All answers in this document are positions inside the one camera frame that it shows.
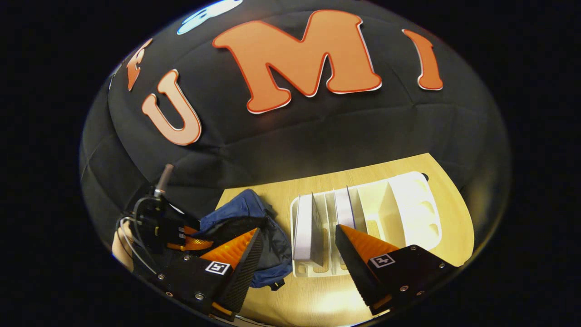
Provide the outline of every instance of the blue logo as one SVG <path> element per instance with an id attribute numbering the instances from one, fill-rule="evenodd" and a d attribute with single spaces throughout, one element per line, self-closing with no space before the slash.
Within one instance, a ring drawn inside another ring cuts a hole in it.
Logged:
<path id="1" fill-rule="evenodd" d="M 216 2 L 213 5 L 209 5 L 204 9 L 196 12 L 192 16 L 186 18 L 182 22 L 182 26 L 178 29 L 178 35 L 185 34 L 196 27 L 200 26 L 203 22 L 207 21 L 209 18 L 222 15 L 223 13 L 232 10 L 242 3 L 242 0 L 222 0 Z"/>

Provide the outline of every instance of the light wood tabletop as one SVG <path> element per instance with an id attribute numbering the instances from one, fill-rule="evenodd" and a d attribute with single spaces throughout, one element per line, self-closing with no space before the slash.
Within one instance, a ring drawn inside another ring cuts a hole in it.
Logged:
<path id="1" fill-rule="evenodd" d="M 291 239 L 290 205 L 298 194 L 319 193 L 387 179 L 417 171 L 429 176 L 428 184 L 440 215 L 442 240 L 431 253 L 461 266 L 474 249 L 472 220 L 460 192 L 429 154 L 376 165 L 283 182 L 225 190 L 217 208 L 244 189 L 254 190 L 277 212 L 275 221 Z M 296 278 L 291 273 L 278 291 L 250 288 L 239 315 L 275 326 L 345 326 L 374 318 L 350 275 Z"/>

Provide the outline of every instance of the white dish rack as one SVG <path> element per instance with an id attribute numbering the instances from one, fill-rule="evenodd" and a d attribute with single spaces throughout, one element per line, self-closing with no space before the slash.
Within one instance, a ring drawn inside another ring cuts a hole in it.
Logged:
<path id="1" fill-rule="evenodd" d="M 442 240 L 442 226 L 436 203 L 422 173 L 409 172 L 376 182 L 347 188 L 353 208 L 355 228 L 397 247 L 411 244 L 426 250 Z M 295 277 L 347 275 L 335 245 L 337 225 L 334 190 L 313 194 L 324 229 L 325 265 L 293 260 Z M 290 242 L 294 248 L 295 220 L 299 197 L 290 204 Z"/>

